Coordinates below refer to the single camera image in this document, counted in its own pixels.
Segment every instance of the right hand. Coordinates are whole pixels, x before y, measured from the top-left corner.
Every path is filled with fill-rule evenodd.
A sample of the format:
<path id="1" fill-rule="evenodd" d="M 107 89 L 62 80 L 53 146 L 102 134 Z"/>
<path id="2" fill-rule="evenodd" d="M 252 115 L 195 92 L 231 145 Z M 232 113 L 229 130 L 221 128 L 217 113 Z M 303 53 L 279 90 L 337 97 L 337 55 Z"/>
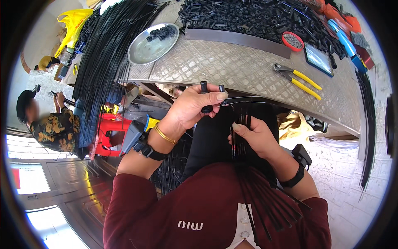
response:
<path id="1" fill-rule="evenodd" d="M 65 100 L 65 96 L 63 92 L 58 92 L 57 93 L 57 102 L 59 106 L 64 106 L 64 100 Z"/>
<path id="2" fill-rule="evenodd" d="M 281 151 L 278 142 L 275 140 L 267 124 L 252 116 L 249 130 L 245 125 L 232 124 L 234 132 L 244 138 L 256 154 L 263 159 L 277 157 Z"/>
<path id="3" fill-rule="evenodd" d="M 54 105 L 55 105 L 55 107 L 59 107 L 58 101 L 57 101 L 57 96 L 54 96 Z"/>

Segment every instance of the black hat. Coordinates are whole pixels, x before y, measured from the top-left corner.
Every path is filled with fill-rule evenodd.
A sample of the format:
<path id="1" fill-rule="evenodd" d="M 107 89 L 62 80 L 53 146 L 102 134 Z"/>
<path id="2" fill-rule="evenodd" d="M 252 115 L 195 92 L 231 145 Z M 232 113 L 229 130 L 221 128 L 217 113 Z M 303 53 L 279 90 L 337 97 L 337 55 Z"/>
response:
<path id="1" fill-rule="evenodd" d="M 31 99 L 36 96 L 36 91 L 25 90 L 17 100 L 17 117 L 21 123 L 25 123 L 25 110 L 29 106 Z"/>

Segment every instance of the floral shirt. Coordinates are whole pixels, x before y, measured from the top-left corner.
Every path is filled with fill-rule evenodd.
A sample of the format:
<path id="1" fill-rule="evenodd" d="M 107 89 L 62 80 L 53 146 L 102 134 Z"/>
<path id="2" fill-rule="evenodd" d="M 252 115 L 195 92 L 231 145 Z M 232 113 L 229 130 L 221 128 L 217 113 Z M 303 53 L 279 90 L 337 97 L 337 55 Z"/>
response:
<path id="1" fill-rule="evenodd" d="M 44 147 L 54 151 L 75 151 L 78 133 L 80 132 L 79 117 L 67 107 L 61 113 L 32 122 L 30 130 L 35 139 Z"/>

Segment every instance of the red bowl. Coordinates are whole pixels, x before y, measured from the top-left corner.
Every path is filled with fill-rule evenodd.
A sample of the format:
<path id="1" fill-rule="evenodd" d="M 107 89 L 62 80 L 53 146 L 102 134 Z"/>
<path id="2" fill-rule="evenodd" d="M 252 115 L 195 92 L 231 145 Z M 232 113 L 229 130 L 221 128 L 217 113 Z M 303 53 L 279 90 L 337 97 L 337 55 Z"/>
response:
<path id="1" fill-rule="evenodd" d="M 283 37 L 284 34 L 291 34 L 291 35 L 293 35 L 294 37 L 296 37 L 297 40 L 298 40 L 299 42 L 301 42 L 301 44 L 302 44 L 301 48 L 298 49 L 298 48 L 292 46 L 290 43 L 288 43 L 288 42 L 286 41 L 286 39 Z M 295 51 L 295 52 L 300 52 L 300 51 L 304 48 L 304 42 L 302 41 L 302 39 L 301 39 L 298 35 L 296 35 L 295 33 L 292 33 L 292 32 L 289 32 L 289 31 L 283 32 L 283 34 L 282 34 L 282 41 L 283 41 L 283 44 L 285 44 L 286 46 L 288 46 L 289 48 L 291 48 L 291 49 L 292 49 L 293 51 Z"/>

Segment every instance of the pliers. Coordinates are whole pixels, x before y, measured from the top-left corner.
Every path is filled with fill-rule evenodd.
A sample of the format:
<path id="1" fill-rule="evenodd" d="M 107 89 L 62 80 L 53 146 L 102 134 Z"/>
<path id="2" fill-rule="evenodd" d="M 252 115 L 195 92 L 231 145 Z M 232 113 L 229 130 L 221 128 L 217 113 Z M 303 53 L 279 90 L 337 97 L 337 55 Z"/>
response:
<path id="1" fill-rule="evenodd" d="M 277 72 L 280 72 L 283 76 L 285 76 L 288 80 L 290 80 L 293 84 L 295 84 L 296 86 L 298 86 L 300 89 L 302 89 L 303 91 L 311 94 L 312 96 L 314 96 L 317 100 L 321 100 L 321 97 L 314 92 L 313 90 L 309 89 L 308 87 L 306 87 L 305 85 L 301 84 L 298 80 L 292 78 L 289 76 L 288 72 L 291 72 L 295 75 L 297 75 L 298 77 L 302 78 L 303 80 L 305 80 L 306 82 L 310 83 L 313 87 L 315 87 L 318 90 L 322 90 L 322 88 L 317 85 L 314 81 L 312 81 L 310 78 L 308 78 L 307 76 L 305 76 L 304 74 L 300 73 L 297 70 L 279 65 L 278 63 L 274 64 L 274 70 Z"/>

